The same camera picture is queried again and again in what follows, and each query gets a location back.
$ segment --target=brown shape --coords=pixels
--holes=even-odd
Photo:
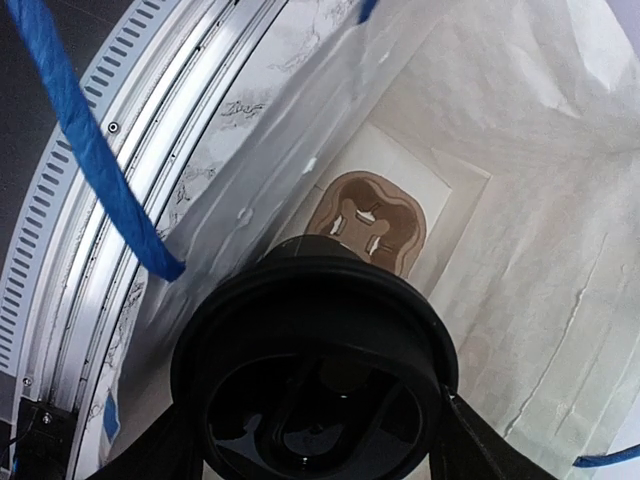
[[[363,260],[407,277],[427,237],[420,204],[371,172],[336,178],[309,220],[307,234],[334,238]]]

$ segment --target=wrinkled plastic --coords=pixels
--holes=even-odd
[[[123,433],[166,408],[166,362],[198,303],[268,249],[377,103],[368,121],[452,190],[410,281],[452,333],[462,396],[555,476],[593,476],[573,460],[609,449],[640,391],[640,66],[627,38],[604,0],[381,1],[363,26],[350,18],[192,195],[167,237],[183,278],[134,284]]]

